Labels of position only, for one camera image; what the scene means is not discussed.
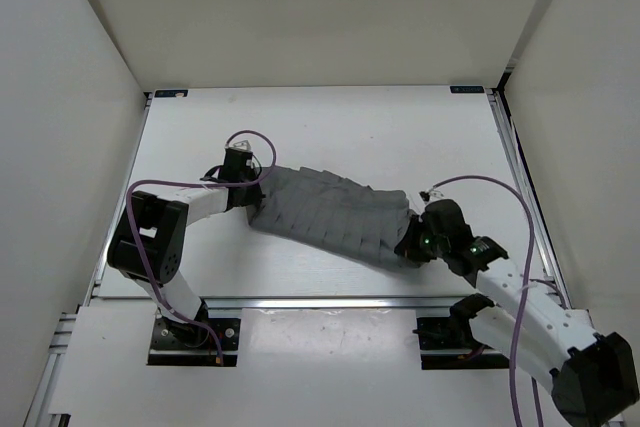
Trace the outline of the blue label corner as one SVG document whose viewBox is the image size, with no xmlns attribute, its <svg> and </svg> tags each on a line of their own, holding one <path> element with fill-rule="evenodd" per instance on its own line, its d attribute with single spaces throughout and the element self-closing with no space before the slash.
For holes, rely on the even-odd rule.
<svg viewBox="0 0 640 427">
<path fill-rule="evenodd" d="M 484 94 L 485 89 L 482 86 L 451 85 L 450 92 L 452 94 Z"/>
<path fill-rule="evenodd" d="M 154 92 L 155 98 L 185 98 L 188 96 L 188 89 L 158 89 Z"/>
</svg>

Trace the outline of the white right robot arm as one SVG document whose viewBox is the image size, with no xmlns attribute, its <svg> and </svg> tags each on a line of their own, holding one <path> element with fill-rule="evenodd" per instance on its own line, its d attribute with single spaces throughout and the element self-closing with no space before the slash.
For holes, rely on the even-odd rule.
<svg viewBox="0 0 640 427">
<path fill-rule="evenodd" d="M 499 352 L 550 394 L 572 426 L 602 426 L 638 402 L 629 343 L 597 332 L 525 280 L 502 246 L 473 234 L 456 202 L 430 202 L 411 214 L 397 249 L 411 261 L 443 261 L 476 290 L 440 324 L 419 320 L 415 332 L 428 348 Z"/>
</svg>

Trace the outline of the blue label left corner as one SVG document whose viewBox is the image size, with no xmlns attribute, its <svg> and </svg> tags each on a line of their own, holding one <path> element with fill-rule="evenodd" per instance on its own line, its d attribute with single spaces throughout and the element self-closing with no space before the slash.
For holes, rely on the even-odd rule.
<svg viewBox="0 0 640 427">
<path fill-rule="evenodd" d="M 188 89 L 158 89 L 154 92 L 155 98 L 185 98 L 188 96 Z"/>
</svg>

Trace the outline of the blue label right corner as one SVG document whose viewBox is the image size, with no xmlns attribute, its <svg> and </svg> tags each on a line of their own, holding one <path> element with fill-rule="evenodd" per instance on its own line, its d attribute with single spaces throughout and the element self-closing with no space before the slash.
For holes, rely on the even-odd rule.
<svg viewBox="0 0 640 427">
<path fill-rule="evenodd" d="M 482 86 L 451 85 L 450 92 L 452 94 L 484 94 L 485 89 Z"/>
</svg>

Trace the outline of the aluminium frame rail right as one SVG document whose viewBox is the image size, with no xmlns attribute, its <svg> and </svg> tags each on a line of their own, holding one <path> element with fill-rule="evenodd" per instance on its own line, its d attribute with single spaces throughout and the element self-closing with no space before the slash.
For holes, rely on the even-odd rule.
<svg viewBox="0 0 640 427">
<path fill-rule="evenodd" d="M 534 186 L 527 170 L 515 124 L 508 112 L 506 97 L 497 89 L 490 89 L 487 96 L 491 104 L 512 176 L 532 214 L 536 248 L 543 265 L 545 279 L 554 283 L 559 291 L 558 296 L 570 307 L 571 301 L 569 293 L 540 210 Z"/>
</svg>

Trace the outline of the grey pleated skirt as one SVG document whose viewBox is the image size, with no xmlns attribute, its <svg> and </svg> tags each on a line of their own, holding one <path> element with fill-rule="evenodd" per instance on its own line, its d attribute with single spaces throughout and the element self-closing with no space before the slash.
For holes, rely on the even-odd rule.
<svg viewBox="0 0 640 427">
<path fill-rule="evenodd" d="M 277 166 L 247 209 L 251 228 L 386 269 L 429 257 L 407 245 L 416 217 L 402 190 L 375 190 L 329 171 Z"/>
</svg>

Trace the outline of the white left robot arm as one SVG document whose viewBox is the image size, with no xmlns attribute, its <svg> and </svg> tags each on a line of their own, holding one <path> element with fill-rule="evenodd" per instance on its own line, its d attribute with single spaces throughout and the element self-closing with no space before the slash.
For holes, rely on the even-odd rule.
<svg viewBox="0 0 640 427">
<path fill-rule="evenodd" d="M 107 263 L 156 302 L 165 328 L 188 347 L 206 342 L 212 328 L 205 302 L 179 273 L 187 227 L 238 207 L 257 206 L 261 168 L 246 141 L 225 147 L 223 164 L 204 185 L 163 195 L 131 188 L 107 253 Z"/>
</svg>

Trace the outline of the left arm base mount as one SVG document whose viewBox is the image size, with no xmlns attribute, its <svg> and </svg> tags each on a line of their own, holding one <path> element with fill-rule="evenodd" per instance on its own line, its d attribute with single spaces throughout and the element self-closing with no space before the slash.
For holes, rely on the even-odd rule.
<svg viewBox="0 0 640 427">
<path fill-rule="evenodd" d="M 208 322 L 218 338 L 220 350 L 208 330 L 170 320 L 157 312 L 147 364 L 171 367 L 236 367 L 241 319 L 211 315 L 205 319 L 204 310 L 200 309 L 198 321 Z"/>
</svg>

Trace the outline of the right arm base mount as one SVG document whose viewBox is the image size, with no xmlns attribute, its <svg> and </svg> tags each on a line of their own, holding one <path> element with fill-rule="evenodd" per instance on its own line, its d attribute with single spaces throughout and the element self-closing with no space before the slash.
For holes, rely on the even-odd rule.
<svg viewBox="0 0 640 427">
<path fill-rule="evenodd" d="M 470 321 L 495 303 L 482 294 L 456 302 L 445 317 L 416 319 L 413 334 L 418 337 L 423 371 L 507 369 L 509 360 L 471 333 Z"/>
</svg>

